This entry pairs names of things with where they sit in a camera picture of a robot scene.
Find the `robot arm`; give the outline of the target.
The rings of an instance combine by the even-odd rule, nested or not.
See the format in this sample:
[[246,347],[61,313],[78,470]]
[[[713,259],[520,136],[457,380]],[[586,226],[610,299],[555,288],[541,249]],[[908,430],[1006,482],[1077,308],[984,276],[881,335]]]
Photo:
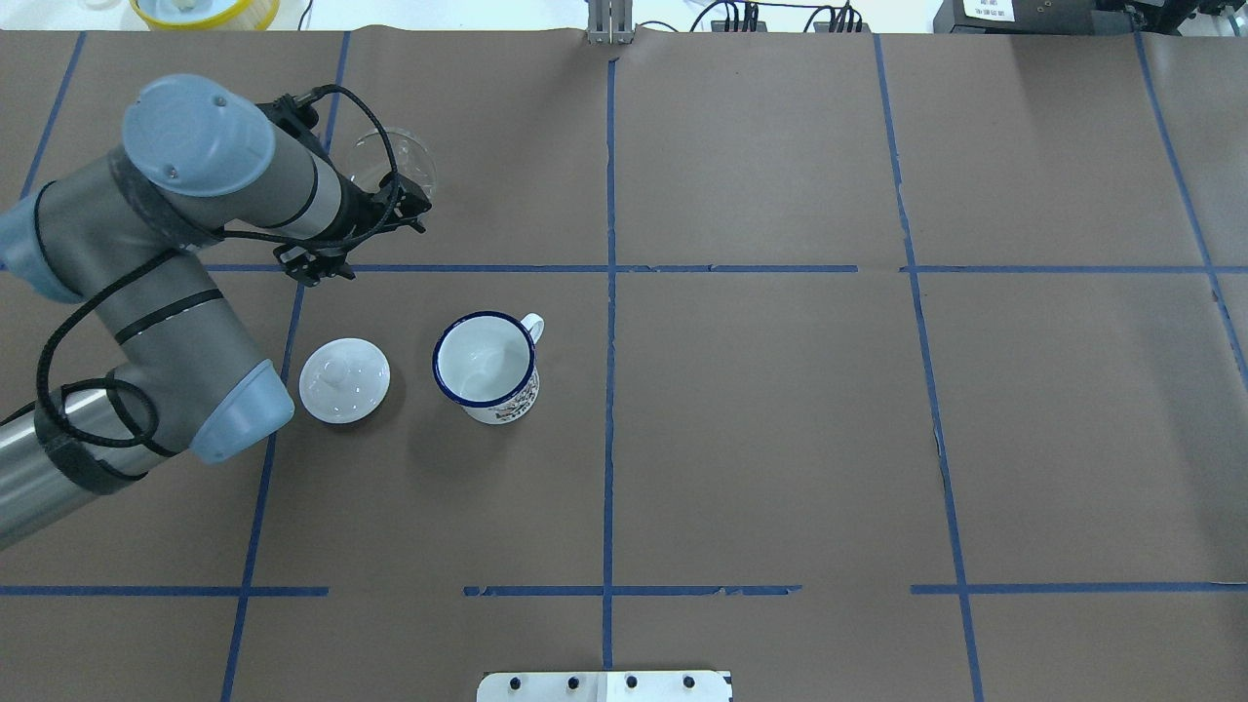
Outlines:
[[213,465],[295,415],[275,363],[200,254],[237,239],[275,245],[305,286],[353,277],[348,254],[422,230],[431,197],[374,124],[383,175],[361,186],[316,137],[336,84],[252,102],[196,74],[144,86],[117,147],[2,214],[2,265],[74,306],[34,370],[34,397],[2,421],[2,546],[178,453]]

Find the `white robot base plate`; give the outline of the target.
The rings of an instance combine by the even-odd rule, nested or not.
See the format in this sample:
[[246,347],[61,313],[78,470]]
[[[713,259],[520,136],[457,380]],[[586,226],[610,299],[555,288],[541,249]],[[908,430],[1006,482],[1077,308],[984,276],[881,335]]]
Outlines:
[[729,672],[714,670],[498,672],[477,701],[733,701]]

